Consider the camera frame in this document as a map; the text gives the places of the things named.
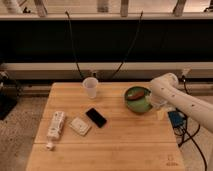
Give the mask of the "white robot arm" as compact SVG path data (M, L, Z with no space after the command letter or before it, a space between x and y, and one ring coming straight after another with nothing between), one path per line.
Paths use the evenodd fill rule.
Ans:
M155 108L170 103L213 133L213 104L177 89L178 78L167 73L150 81L149 102Z

